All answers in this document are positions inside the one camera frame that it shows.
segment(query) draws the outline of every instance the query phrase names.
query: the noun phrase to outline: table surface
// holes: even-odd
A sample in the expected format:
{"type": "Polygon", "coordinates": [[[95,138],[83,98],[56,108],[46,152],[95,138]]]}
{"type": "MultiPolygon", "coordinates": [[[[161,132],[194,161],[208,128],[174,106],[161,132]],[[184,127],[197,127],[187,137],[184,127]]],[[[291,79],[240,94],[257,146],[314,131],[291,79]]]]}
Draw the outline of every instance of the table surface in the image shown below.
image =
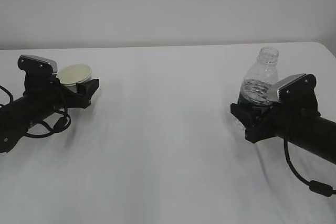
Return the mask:
{"type": "MultiPolygon", "coordinates": [[[[16,98],[21,54],[87,63],[101,81],[67,131],[0,155],[1,223],[336,223],[335,197],[294,177],[282,140],[251,144],[230,115],[265,45],[280,51],[279,79],[317,77],[319,110],[336,121],[336,60],[315,42],[0,51],[0,83],[16,98]]],[[[304,177],[336,187],[334,165],[290,154],[304,177]]]]}

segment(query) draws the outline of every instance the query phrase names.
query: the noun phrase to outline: bottle neck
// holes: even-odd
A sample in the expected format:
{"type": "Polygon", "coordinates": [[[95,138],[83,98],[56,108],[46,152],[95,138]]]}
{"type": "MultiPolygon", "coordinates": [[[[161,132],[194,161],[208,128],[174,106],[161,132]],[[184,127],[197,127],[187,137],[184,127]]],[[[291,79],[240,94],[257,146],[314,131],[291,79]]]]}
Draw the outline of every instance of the bottle neck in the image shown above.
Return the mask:
{"type": "Polygon", "coordinates": [[[278,63],[279,51],[273,47],[261,49],[257,62],[266,67],[274,67],[278,63]]]}

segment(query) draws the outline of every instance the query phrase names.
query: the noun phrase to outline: black cylinder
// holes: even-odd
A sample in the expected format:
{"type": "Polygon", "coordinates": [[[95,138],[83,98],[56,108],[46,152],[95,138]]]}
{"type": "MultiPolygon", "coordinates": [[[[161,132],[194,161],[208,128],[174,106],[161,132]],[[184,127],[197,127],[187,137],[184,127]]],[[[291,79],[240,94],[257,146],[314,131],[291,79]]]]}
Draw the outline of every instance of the black cylinder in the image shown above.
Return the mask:
{"type": "MultiPolygon", "coordinates": [[[[277,135],[284,138],[288,130],[288,120],[281,118],[277,118],[277,135]]],[[[319,116],[296,117],[291,122],[288,141],[336,164],[335,122],[319,116]]]]}
{"type": "Polygon", "coordinates": [[[10,151],[30,127],[52,115],[61,104],[55,89],[45,89],[0,108],[0,153],[10,151]]]}

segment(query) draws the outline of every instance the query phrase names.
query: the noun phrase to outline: black cable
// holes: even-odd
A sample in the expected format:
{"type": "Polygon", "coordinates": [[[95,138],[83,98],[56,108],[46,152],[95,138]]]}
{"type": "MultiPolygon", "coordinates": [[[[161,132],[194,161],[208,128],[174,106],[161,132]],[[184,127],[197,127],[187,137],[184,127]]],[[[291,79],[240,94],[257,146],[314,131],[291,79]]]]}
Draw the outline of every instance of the black cable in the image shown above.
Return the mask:
{"type": "Polygon", "coordinates": [[[1,89],[2,91],[4,91],[6,94],[8,94],[8,96],[9,96],[9,103],[14,102],[14,98],[13,98],[12,93],[10,93],[7,89],[5,89],[5,88],[2,87],[2,86],[0,86],[0,89],[1,89]]]}
{"type": "Polygon", "coordinates": [[[288,152],[288,139],[287,137],[285,136],[284,137],[284,150],[285,150],[285,158],[286,158],[286,161],[287,161],[287,164],[290,168],[290,170],[294,173],[294,175],[304,184],[306,184],[307,186],[309,186],[309,182],[304,179],[299,173],[298,171],[294,168],[293,166],[293,163],[292,161],[290,160],[290,157],[289,157],[289,152],[288,152]]]}
{"type": "MultiPolygon", "coordinates": [[[[68,114],[68,106],[67,106],[67,102],[65,100],[65,97],[62,93],[62,91],[60,90],[60,87],[57,84],[53,83],[53,87],[55,88],[55,90],[58,92],[61,100],[62,100],[62,105],[64,107],[64,112],[61,110],[56,110],[54,109],[55,113],[58,113],[60,115],[63,115],[63,117],[61,117],[56,124],[54,125],[54,127],[52,128],[49,124],[47,124],[45,121],[38,121],[38,122],[34,122],[36,124],[40,124],[42,126],[44,126],[49,133],[46,134],[41,134],[41,135],[35,135],[35,134],[30,134],[30,133],[26,133],[25,136],[26,137],[30,137],[30,138],[45,138],[45,137],[49,137],[52,136],[55,133],[60,133],[65,131],[68,127],[70,127],[71,125],[71,117],[68,114]]],[[[8,96],[9,96],[9,103],[13,103],[14,102],[14,98],[13,95],[4,87],[0,86],[0,89],[3,90],[8,96]]]]}
{"type": "Polygon", "coordinates": [[[288,141],[290,138],[290,133],[291,133],[291,126],[292,126],[292,122],[293,119],[290,120],[289,122],[289,126],[287,128],[287,133],[285,135],[284,139],[284,151],[285,151],[285,158],[286,158],[286,162],[290,168],[290,170],[293,172],[293,174],[305,185],[307,185],[309,187],[309,189],[317,194],[321,194],[324,195],[326,197],[330,197],[331,195],[335,195],[336,194],[336,190],[333,190],[333,188],[330,185],[315,181],[315,180],[311,180],[308,181],[305,178],[303,178],[298,171],[294,168],[292,161],[290,160],[289,157],[289,151],[288,151],[288,141]]]}

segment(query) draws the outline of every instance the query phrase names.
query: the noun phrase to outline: plastic water bottle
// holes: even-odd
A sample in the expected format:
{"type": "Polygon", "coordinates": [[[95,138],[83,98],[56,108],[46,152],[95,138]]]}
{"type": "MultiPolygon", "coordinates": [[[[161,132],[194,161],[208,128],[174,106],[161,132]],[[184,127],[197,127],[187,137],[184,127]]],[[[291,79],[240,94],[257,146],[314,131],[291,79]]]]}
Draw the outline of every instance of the plastic water bottle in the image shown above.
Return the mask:
{"type": "MultiPolygon", "coordinates": [[[[267,99],[270,86],[278,82],[279,51],[273,47],[261,49],[257,62],[247,71],[240,87],[238,104],[246,108],[265,109],[271,102],[267,99]]],[[[236,119],[240,128],[242,123],[236,119]]]]}

